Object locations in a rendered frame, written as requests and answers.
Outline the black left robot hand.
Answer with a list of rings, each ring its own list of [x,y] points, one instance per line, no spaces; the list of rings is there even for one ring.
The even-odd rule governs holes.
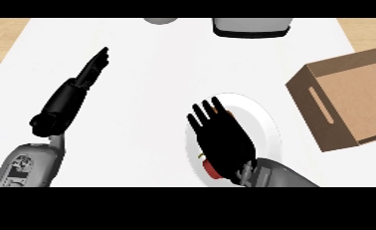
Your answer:
[[[40,137],[59,135],[68,129],[80,111],[87,92],[109,65],[109,48],[105,47],[89,61],[80,75],[69,78],[50,97],[41,112],[33,117],[33,133]]]

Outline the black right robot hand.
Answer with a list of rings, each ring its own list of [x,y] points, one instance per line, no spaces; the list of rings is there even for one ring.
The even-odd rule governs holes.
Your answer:
[[[254,143],[218,98],[212,97],[211,102],[202,101],[201,104],[202,107],[192,105],[193,113],[187,115],[196,142],[221,178],[239,185],[236,174],[243,165],[255,161]]]

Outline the brown croissant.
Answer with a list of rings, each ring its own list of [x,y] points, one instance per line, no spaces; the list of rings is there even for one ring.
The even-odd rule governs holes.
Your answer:
[[[235,115],[233,115],[233,113],[230,112],[230,111],[226,111],[227,113],[229,113],[229,115],[235,118]]]

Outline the white round plate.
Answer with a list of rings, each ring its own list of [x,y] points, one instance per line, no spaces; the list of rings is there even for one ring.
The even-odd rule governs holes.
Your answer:
[[[282,140],[277,125],[260,103],[240,94],[217,94],[223,107],[230,111],[255,146],[255,156],[282,161]],[[186,151],[192,171],[205,186],[235,187],[226,179],[212,179],[204,169],[205,160],[190,125],[186,127]]]

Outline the brown cardboard box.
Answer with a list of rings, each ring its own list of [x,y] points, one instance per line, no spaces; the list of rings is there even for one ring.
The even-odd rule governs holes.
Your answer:
[[[376,140],[376,49],[305,64],[286,88],[322,151]]]

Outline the red apple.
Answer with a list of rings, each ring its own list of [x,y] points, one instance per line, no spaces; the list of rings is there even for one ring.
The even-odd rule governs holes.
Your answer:
[[[221,176],[220,176],[220,174],[217,173],[217,171],[215,171],[215,169],[214,169],[214,167],[212,167],[212,165],[211,165],[208,159],[205,158],[204,153],[201,153],[201,154],[198,155],[198,159],[202,159],[202,168],[204,168],[204,170],[205,170],[208,176],[210,176],[212,179],[221,179]]]

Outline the grey rounded object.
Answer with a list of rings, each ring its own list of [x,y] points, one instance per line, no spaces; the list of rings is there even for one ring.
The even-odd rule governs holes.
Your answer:
[[[165,25],[177,20],[177,18],[145,18],[145,20],[155,25]]]

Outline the grey appliance with black base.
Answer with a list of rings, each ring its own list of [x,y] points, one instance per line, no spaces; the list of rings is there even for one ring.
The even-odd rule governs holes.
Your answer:
[[[291,18],[214,18],[212,31],[227,38],[277,38],[289,31]]]

